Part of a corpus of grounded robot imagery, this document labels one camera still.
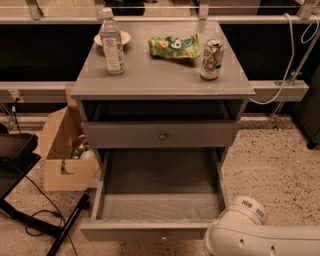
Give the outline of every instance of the white cable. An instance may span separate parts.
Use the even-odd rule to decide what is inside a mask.
[[[306,28],[306,30],[303,32],[303,34],[302,34],[302,36],[301,36],[301,43],[303,43],[303,44],[308,43],[312,38],[314,38],[314,36],[316,35],[316,33],[318,32],[318,29],[319,29],[319,23],[320,23],[320,22],[319,22],[318,17],[317,17],[316,15],[314,15],[314,14],[311,14],[311,15],[312,15],[315,19],[310,23],[310,25]],[[313,23],[314,23],[315,21],[317,21],[317,27],[316,27],[313,35],[312,35],[307,41],[304,41],[303,39],[304,39],[304,36],[305,36],[306,32],[309,30],[309,28],[313,25]]]
[[[290,67],[291,67],[291,64],[292,64],[292,61],[293,61],[293,58],[294,58],[294,42],[293,42],[293,28],[292,28],[292,20],[291,20],[291,17],[288,13],[285,13],[284,16],[289,20],[289,25],[290,25],[290,37],[291,37],[291,59],[290,59],[290,62],[288,64],[288,67],[287,67],[287,70],[286,70],[286,73],[283,77],[283,80],[282,80],[282,83],[281,83],[281,86],[279,88],[279,91],[277,92],[277,94],[271,99],[271,100],[268,100],[266,102],[260,102],[260,101],[256,101],[252,98],[249,98],[250,101],[256,103],[256,104],[259,104],[259,105],[267,105],[271,102],[273,102],[280,94],[280,92],[282,91],[283,87],[285,86],[285,83],[286,83],[286,78],[287,78],[287,75],[289,73],[289,70],[290,70]]]

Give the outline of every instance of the speckled floor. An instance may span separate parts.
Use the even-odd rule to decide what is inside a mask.
[[[223,166],[228,200],[238,195],[255,198],[265,206],[269,225],[319,225],[320,147],[307,149],[308,139],[290,116],[278,119],[278,131],[272,130],[265,116],[245,116],[242,121],[242,129]],[[40,161],[29,173],[40,187],[42,165]],[[93,200],[95,189],[88,193]],[[46,194],[68,217],[83,193]],[[12,191],[7,201],[27,214],[53,209],[27,179]],[[202,241],[87,241],[79,225],[88,222],[89,215],[83,211],[70,232],[78,255],[202,255]],[[41,218],[59,224],[49,215],[43,214]],[[46,255],[53,243],[46,235],[27,235],[24,226],[1,214],[0,230],[0,255]],[[68,239],[57,255],[75,255]]]

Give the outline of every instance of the open cardboard box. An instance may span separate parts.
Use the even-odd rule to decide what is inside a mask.
[[[70,159],[80,131],[69,107],[48,116],[39,136],[40,155],[44,159],[45,191],[84,191],[94,178],[99,169],[96,159]]]

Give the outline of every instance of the bottle label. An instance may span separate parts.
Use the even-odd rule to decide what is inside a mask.
[[[103,50],[107,58],[107,65],[110,69],[120,69],[118,47],[116,38],[102,38]]]

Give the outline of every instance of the bottle cap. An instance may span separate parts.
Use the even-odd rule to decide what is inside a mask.
[[[104,18],[112,18],[113,17],[113,12],[111,8],[103,8],[102,9],[102,16]]]

